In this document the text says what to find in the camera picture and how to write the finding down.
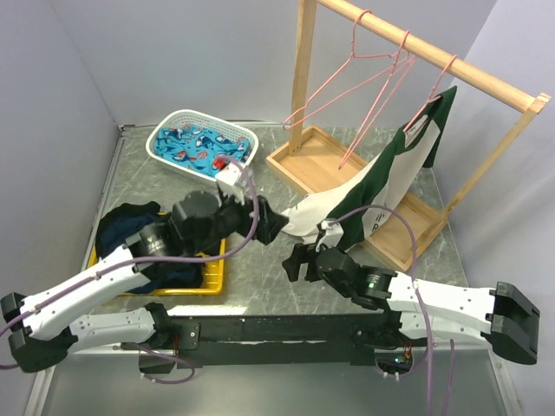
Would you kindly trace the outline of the white and green t-shirt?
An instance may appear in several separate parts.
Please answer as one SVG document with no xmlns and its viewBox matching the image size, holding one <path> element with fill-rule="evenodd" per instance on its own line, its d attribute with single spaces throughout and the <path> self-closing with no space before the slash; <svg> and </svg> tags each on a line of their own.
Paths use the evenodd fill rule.
<svg viewBox="0 0 555 416">
<path fill-rule="evenodd" d="M 283 232 L 314 243 L 317 225 L 326 219 L 338 219 L 364 205 L 396 208 L 418 172 L 433 166 L 456 94 L 456 86 L 441 92 L 409 129 L 399 127 L 382 151 L 349 181 L 311 194 L 283 211 L 289 219 Z"/>
</svg>

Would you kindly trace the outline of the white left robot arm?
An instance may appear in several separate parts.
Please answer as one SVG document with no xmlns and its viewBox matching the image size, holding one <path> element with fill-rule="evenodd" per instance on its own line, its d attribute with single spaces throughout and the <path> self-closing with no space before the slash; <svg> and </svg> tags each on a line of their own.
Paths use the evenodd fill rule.
<svg viewBox="0 0 555 416">
<path fill-rule="evenodd" d="M 14 367 L 35 373 L 69 354 L 115 342 L 165 347 L 178 333 L 157 302 L 112 315 L 91 315 L 94 307 L 149 283 L 180 266 L 208 261 L 207 250 L 233 233 L 270 244 L 289 219 L 274 212 L 263 196 L 238 201 L 191 192 L 157 215 L 108 256 L 64 283 L 33 296 L 18 293 L 1 300 Z"/>
</svg>

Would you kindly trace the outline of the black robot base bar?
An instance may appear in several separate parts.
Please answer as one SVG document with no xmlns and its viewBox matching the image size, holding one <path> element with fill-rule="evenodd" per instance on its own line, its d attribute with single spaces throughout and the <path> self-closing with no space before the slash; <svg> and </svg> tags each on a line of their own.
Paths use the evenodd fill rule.
<svg viewBox="0 0 555 416">
<path fill-rule="evenodd" d="M 348 362 L 373 366 L 375 351 L 423 348 L 401 333 L 400 314 L 174 316 L 140 345 L 176 350 L 196 368 Z"/>
</svg>

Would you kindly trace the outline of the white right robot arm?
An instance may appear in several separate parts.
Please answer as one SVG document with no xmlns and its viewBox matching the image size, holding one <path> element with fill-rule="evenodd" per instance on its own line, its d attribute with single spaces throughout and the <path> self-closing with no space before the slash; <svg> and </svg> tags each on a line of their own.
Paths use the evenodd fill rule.
<svg viewBox="0 0 555 416">
<path fill-rule="evenodd" d="M 369 310 L 396 314 L 381 322 L 380 336 L 396 346 L 405 339 L 490 345 L 499 357 L 522 365 L 538 361 L 539 309 L 515 285 L 465 288 L 434 283 L 356 263 L 337 248 L 307 249 L 311 281 L 323 280 Z"/>
</svg>

